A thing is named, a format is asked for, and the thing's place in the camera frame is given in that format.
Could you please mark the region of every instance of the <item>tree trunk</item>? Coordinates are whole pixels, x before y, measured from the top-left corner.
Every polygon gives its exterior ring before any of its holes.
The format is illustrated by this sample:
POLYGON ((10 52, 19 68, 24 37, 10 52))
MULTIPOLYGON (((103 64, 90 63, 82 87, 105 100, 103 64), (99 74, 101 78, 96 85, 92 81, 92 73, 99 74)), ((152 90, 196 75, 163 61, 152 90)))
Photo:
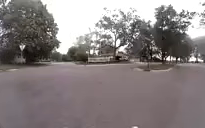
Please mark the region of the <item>tree trunk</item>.
POLYGON ((177 62, 178 62, 178 58, 179 58, 179 57, 176 57, 176 64, 177 64, 177 62))
POLYGON ((162 57, 162 64, 165 64, 165 53, 164 52, 162 52, 162 55, 161 55, 162 57))
POLYGON ((171 64, 171 59, 172 59, 172 56, 170 55, 170 64, 171 64))

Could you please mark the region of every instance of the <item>asphalt road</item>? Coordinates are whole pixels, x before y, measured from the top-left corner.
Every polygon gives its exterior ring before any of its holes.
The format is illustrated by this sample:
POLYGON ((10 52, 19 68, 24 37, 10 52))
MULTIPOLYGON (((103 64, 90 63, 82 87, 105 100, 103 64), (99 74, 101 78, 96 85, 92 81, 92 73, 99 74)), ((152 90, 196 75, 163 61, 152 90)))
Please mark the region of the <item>asphalt road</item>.
POLYGON ((0 73, 3 128, 205 128, 205 67, 71 64, 0 73))

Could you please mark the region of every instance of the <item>overcast sky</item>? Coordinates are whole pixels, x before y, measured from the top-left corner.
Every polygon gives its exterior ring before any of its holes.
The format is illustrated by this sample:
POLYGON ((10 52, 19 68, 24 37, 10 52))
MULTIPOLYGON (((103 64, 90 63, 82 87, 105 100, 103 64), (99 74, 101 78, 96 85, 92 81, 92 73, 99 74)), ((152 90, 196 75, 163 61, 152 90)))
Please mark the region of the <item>overcast sky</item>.
MULTIPOLYGON (((47 4, 49 12, 54 15, 59 27, 58 39, 62 42, 59 52, 66 53, 73 45, 76 37, 89 32, 89 27, 103 14, 103 8, 123 9, 135 8, 141 18, 154 19, 154 10, 160 5, 171 4, 177 11, 186 9, 201 12, 204 8, 199 4, 204 0, 42 0, 47 4)), ((188 34, 194 38, 205 35, 205 29, 198 28, 199 20, 193 21, 195 28, 190 28, 188 34)))

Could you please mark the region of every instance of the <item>white fence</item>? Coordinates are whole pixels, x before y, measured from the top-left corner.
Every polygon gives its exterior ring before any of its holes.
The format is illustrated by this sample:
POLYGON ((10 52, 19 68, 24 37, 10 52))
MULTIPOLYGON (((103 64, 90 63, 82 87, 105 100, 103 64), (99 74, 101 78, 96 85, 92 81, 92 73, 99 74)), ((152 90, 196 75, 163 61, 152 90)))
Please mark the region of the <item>white fence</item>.
POLYGON ((94 57, 88 58, 89 63, 106 63, 110 62, 113 57, 94 57))

